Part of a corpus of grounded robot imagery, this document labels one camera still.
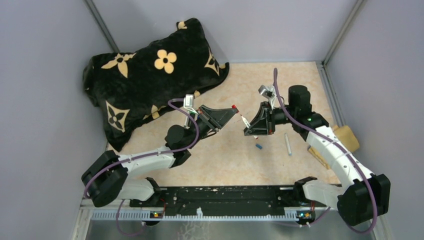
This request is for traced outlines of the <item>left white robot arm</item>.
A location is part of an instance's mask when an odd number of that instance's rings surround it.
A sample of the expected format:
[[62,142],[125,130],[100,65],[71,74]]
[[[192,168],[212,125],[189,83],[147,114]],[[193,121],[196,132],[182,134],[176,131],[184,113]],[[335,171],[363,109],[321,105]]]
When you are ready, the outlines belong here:
[[102,153],[81,176],[84,197],[96,208],[115,200],[139,200],[149,207],[156,206],[161,198],[160,187],[153,178],[139,176],[182,165],[191,156],[189,150],[221,130],[238,109],[201,105],[198,113],[197,117],[185,114],[188,126],[172,125],[164,138],[165,145],[157,149],[130,155],[117,155],[113,150]]

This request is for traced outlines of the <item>white red-tip pen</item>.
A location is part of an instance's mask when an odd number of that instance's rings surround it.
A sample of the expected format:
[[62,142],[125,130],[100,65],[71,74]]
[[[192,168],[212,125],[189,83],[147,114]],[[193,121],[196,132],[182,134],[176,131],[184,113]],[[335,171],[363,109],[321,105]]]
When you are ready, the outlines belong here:
[[[245,126],[247,127],[247,128],[249,128],[251,125],[250,125],[250,123],[249,123],[249,121],[240,113],[239,114],[240,115],[240,117],[241,117],[241,120],[243,121],[243,123],[245,124]],[[259,137],[257,136],[257,135],[253,135],[253,137],[254,137],[254,139],[255,140],[258,140],[259,139]]]

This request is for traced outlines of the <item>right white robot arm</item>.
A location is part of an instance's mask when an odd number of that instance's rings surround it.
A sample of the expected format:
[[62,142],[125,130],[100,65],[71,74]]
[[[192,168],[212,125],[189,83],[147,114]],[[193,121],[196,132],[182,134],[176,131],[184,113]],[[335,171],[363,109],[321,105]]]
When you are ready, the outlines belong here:
[[267,136],[277,125],[291,124],[310,147],[329,164],[340,186],[306,177],[294,184],[293,200],[299,206],[319,202],[338,211],[349,226],[356,226],[384,215],[389,210],[391,182],[385,174],[374,174],[360,163],[335,135],[327,120],[312,110],[311,94],[304,85],[288,89],[288,103],[274,86],[258,89],[267,100],[261,102],[253,120],[244,129],[245,136]]

